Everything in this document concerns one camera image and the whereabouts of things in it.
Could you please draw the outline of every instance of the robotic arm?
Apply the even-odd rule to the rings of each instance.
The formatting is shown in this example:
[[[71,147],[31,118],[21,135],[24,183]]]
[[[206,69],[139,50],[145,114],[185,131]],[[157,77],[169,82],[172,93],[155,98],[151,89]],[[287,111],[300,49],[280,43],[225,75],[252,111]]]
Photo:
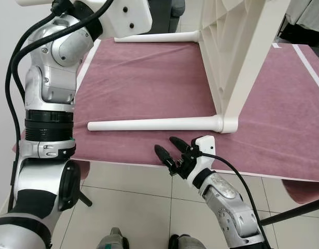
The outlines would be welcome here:
[[[228,246],[268,249],[254,211],[243,202],[233,186],[210,170],[214,159],[204,154],[215,155],[214,137],[194,139],[191,146],[177,137],[171,137],[170,141],[183,153],[182,158],[175,163],[170,154],[159,145],[155,146],[157,156],[169,168],[171,175],[179,174],[187,180],[190,187],[198,189],[200,196],[216,215]]]
[[[48,0],[17,0],[20,5],[48,4]],[[35,31],[29,42],[70,27],[100,9],[106,0],[64,2],[64,14]],[[99,19],[82,29],[31,52],[25,80],[25,139],[15,175],[15,206],[0,216],[0,248],[51,247],[60,214],[79,199],[80,169],[70,160],[76,74],[97,38],[124,37],[151,28],[147,0],[115,0]]]

